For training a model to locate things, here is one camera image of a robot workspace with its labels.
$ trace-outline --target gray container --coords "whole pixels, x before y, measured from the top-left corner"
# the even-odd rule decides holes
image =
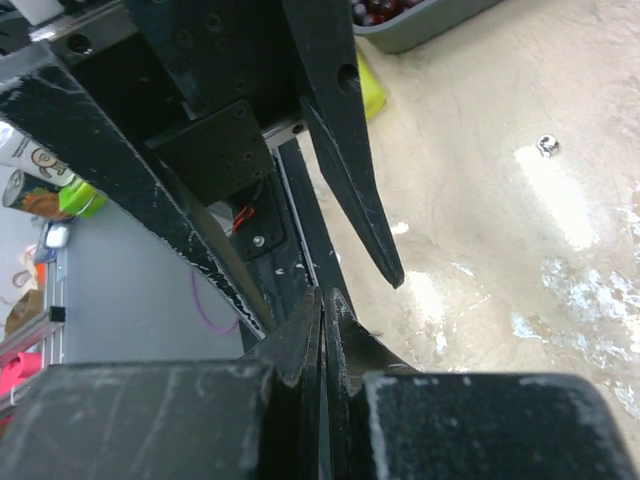
[[[502,0],[424,0],[388,22],[353,31],[385,53],[405,52],[476,16]]]

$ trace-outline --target metal nut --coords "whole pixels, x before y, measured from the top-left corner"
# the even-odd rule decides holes
[[[553,155],[555,151],[558,150],[558,148],[560,147],[560,143],[558,142],[558,139],[553,135],[546,134],[540,137],[540,140],[538,140],[536,146],[538,147],[538,150],[543,157],[550,158],[551,155]]]

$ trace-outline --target bowl of berries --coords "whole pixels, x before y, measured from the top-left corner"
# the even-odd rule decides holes
[[[385,53],[401,53],[502,0],[349,0],[353,30]]]

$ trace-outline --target screw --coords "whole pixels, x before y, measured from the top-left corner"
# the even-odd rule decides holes
[[[189,60],[184,57],[176,57],[169,63],[169,71],[174,75],[182,75],[189,70]]]
[[[71,35],[67,40],[67,48],[78,55],[88,55],[92,52],[91,41],[79,33]]]
[[[181,28],[173,36],[174,41],[182,48],[193,47],[193,34],[186,28]]]
[[[540,137],[540,140],[538,140],[536,146],[538,147],[538,150],[540,150],[540,154],[543,157],[550,158],[551,155],[553,155],[555,151],[558,150],[558,148],[560,147],[560,143],[558,142],[558,139],[553,135],[546,134]]]
[[[242,120],[247,116],[247,107],[238,107],[233,111],[233,116],[238,120]]]

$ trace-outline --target green bottle cap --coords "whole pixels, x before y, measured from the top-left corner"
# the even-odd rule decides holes
[[[58,193],[60,210],[82,218],[90,218],[100,210],[106,199],[81,178],[75,178]]]

